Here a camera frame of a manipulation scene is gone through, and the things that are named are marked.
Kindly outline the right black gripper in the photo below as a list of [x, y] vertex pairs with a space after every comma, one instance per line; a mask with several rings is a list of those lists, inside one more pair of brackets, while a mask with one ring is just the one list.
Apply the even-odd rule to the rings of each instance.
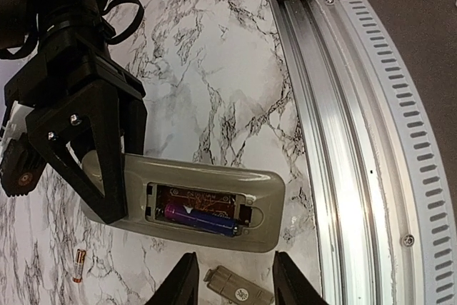
[[[73, 36], [53, 40], [12, 77], [4, 91], [3, 153], [36, 149], [104, 223], [124, 218], [120, 130], [125, 152], [143, 154], [143, 84], [108, 51]], [[99, 160], [103, 189], [79, 166], [90, 151]]]

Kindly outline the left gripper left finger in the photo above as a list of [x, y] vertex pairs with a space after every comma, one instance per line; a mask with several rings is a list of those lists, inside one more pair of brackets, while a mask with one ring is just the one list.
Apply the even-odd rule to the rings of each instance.
[[185, 253], [145, 305], [197, 304], [199, 264], [196, 253]]

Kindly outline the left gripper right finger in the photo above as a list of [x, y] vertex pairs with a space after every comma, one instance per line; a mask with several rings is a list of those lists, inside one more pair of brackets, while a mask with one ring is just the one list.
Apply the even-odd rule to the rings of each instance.
[[328, 305], [286, 252], [275, 252], [273, 286], [275, 304]]

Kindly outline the grey battery cover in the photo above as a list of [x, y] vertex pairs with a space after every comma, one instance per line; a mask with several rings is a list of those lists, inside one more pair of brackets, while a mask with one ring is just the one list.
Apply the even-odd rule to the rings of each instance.
[[235, 304], [268, 305], [274, 295], [255, 283], [235, 274], [224, 266], [209, 269], [204, 277], [208, 289]]

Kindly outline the purple battery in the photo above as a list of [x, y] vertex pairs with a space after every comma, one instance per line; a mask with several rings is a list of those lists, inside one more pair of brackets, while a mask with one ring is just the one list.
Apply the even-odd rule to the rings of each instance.
[[184, 226], [194, 227], [212, 234], [234, 237], [238, 234], [235, 219], [217, 216], [179, 204], [167, 204], [164, 216]]

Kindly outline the grey remote control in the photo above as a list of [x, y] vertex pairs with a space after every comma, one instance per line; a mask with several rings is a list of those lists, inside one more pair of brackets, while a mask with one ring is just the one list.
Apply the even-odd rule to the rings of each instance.
[[[234, 251], [263, 253], [278, 243], [286, 187], [272, 171], [127, 154], [124, 181], [128, 214], [113, 227]], [[212, 234], [170, 221], [164, 216], [167, 204], [235, 219], [238, 234]]]

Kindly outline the gold black battery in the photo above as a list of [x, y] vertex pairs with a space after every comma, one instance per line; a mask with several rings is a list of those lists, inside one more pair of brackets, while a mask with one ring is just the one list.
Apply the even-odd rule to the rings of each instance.
[[77, 249], [74, 259], [74, 275], [73, 282], [81, 283], [83, 278], [84, 262], [86, 258], [86, 251], [83, 249]]

